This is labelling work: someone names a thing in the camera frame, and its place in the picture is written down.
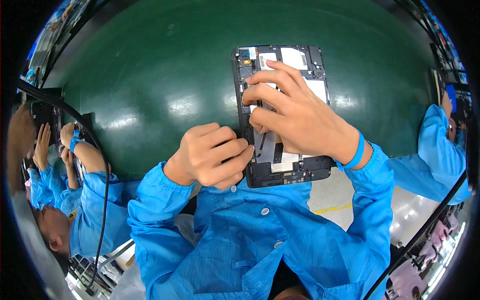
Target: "black cord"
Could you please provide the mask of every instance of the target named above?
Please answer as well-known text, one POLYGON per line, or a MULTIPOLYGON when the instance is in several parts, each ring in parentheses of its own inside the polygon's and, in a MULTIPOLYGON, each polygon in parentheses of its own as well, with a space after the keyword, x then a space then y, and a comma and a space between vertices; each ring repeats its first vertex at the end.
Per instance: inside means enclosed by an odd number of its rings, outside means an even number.
POLYGON ((436 221, 440 213, 446 208, 450 200, 452 200, 453 196, 455 193, 460 189, 462 186, 463 182, 467 180, 467 171, 463 171, 462 175, 460 175, 460 178, 457 180, 453 188, 448 192, 447 196, 443 201, 440 203, 440 205, 435 209, 433 214, 428 218, 427 222, 423 224, 423 226, 420 228, 419 231, 413 236, 413 238, 408 242, 408 244, 405 246, 405 249, 402 251, 402 253, 399 255, 398 259, 393 263, 390 264, 390 266, 380 275, 380 278, 377 279, 375 284, 370 288, 368 293, 363 297, 363 300, 367 300, 372 293, 375 291, 375 289, 380 285, 380 283, 384 280, 385 277, 387 277, 390 273, 395 270, 395 268, 399 265, 400 260, 407 254, 408 251, 415 245, 417 240, 425 234, 427 229, 436 221))
POLYGON ((57 107, 60 110, 65 111, 66 113, 70 114, 74 119, 76 119, 85 128, 85 131, 92 138, 92 141, 95 144, 95 147, 97 147, 97 149, 99 150, 100 154, 102 155, 103 162, 105 163, 106 180, 105 180, 105 199, 103 202, 102 230, 100 231, 100 239, 98 241, 98 249, 96 251, 96 261, 95 261, 95 268, 92 276, 92 281, 88 285, 88 289, 89 289, 91 288, 91 286, 93 285, 93 282, 95 281, 95 275, 98 267, 98 257, 100 256, 100 248, 102 246, 103 234, 105 231, 105 219, 107 218, 107 199, 108 199, 108 184, 109 184, 108 179, 110 175, 109 175, 108 161, 105 156, 105 152, 103 151, 102 145, 98 140, 97 136, 95 135, 92 127, 90 127, 90 124, 85 120, 84 117, 82 117, 82 115, 78 111, 76 111, 73 107, 63 102, 62 97, 54 96, 49 93, 46 93, 45 91, 37 87, 34 87, 33 85, 25 82, 20 78, 18 79, 18 88, 38 100, 41 100, 47 104, 57 107))

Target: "yellow floor line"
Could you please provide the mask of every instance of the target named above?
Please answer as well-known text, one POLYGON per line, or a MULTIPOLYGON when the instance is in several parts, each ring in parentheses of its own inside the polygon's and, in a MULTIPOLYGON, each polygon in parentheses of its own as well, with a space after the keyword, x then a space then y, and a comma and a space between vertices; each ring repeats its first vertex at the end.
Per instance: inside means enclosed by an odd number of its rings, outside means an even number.
POLYGON ((336 210, 342 210, 342 209, 349 208, 349 207, 352 207, 352 202, 350 202, 349 204, 346 204, 344 206, 334 206, 334 207, 319 209, 319 210, 314 211, 313 213, 316 214, 316 215, 321 215, 321 214, 324 214, 324 213, 333 212, 333 211, 336 211, 336 210))

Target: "white floor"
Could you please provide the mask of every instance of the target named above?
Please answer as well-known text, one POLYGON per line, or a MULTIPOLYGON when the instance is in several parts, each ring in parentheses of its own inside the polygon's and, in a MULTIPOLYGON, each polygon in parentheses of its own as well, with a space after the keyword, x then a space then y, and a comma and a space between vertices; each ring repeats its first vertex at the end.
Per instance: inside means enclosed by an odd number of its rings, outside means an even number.
MULTIPOLYGON (((338 224, 344 230, 353 221, 353 187, 344 172, 332 168, 325 180, 314 181, 308 205, 310 210, 338 224)), ((392 197, 392 244, 406 245, 432 214, 438 203, 396 187, 392 197)))

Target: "tablet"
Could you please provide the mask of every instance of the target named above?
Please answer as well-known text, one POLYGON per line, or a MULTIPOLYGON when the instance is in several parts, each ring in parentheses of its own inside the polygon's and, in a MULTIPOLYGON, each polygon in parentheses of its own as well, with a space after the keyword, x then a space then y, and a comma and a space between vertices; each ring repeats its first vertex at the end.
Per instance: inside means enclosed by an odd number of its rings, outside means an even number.
MULTIPOLYGON (((250 188, 293 184, 321 180, 330 176, 336 163, 328 156, 308 156, 285 152, 281 137, 274 132, 259 134, 249 123, 255 107, 274 110, 259 100, 253 105, 243 105, 243 92, 249 88, 246 78, 261 70, 272 70, 265 61, 277 60, 300 70, 307 86, 324 103, 328 98, 325 68, 321 50, 316 46, 265 45, 237 47, 232 53, 233 77, 237 94, 241 136, 255 145, 252 160, 245 168, 250 188)), ((272 88, 276 84, 268 83, 272 88)))

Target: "green workbench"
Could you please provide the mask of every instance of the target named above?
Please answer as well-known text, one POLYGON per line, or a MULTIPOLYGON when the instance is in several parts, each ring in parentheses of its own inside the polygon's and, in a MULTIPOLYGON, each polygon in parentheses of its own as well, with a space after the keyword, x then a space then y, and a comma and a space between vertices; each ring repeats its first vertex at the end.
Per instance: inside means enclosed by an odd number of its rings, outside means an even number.
POLYGON ((332 109, 389 156, 416 152, 433 58, 369 0, 141 0, 82 46, 58 84, 94 113, 115 173, 138 178, 193 126, 238 129, 230 55, 264 44, 319 46, 332 109))

